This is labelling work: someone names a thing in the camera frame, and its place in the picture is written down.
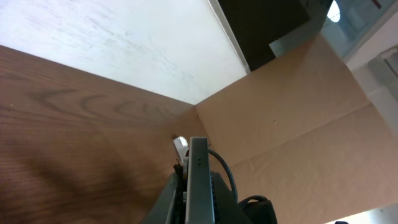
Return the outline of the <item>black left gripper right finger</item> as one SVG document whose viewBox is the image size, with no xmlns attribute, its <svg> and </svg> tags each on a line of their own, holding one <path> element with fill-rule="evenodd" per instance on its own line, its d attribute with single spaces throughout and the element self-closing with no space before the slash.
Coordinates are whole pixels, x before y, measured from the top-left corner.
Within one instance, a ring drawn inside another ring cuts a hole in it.
<svg viewBox="0 0 398 224">
<path fill-rule="evenodd" d="M 250 219 L 239 208 L 233 194 L 221 175 L 212 172 L 213 202 L 217 224 L 252 224 Z"/>
</svg>

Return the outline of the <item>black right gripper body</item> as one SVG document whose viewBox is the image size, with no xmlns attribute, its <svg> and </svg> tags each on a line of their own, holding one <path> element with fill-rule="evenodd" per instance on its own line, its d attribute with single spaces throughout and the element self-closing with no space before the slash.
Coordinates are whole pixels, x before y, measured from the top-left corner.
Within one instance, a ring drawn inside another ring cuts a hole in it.
<svg viewBox="0 0 398 224">
<path fill-rule="evenodd" d="M 253 224 L 277 224 L 272 202 L 262 195 L 253 195 L 238 203 Z"/>
</svg>

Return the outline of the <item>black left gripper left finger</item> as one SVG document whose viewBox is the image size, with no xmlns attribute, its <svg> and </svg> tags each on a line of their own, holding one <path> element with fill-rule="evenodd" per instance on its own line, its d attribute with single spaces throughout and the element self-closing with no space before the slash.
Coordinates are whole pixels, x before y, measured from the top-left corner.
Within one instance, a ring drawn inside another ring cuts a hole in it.
<svg viewBox="0 0 398 224">
<path fill-rule="evenodd" d="M 178 224 L 181 222 L 183 185 L 174 172 L 169 176 L 154 206 L 140 224 Z"/>
</svg>

